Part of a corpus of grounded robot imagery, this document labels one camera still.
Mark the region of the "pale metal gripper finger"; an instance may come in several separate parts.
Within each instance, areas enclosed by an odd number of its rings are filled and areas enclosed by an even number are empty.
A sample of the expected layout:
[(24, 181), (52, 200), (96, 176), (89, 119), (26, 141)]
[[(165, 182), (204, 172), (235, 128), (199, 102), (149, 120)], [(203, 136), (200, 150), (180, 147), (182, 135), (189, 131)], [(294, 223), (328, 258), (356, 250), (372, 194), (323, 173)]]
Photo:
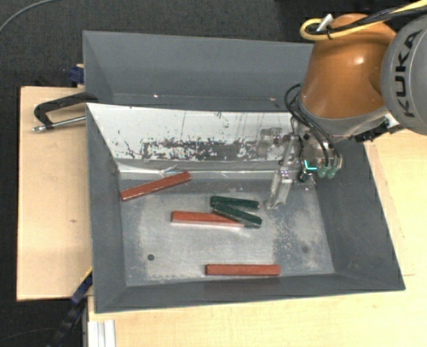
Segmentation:
[(265, 207), (270, 210), (278, 205), (285, 204), (292, 185), (293, 176), (288, 169), (280, 168), (276, 170), (272, 179), (270, 196), (265, 202)]
[(289, 134), (282, 128), (273, 127), (262, 129), (259, 134), (259, 158), (265, 160), (280, 160), (284, 156)]

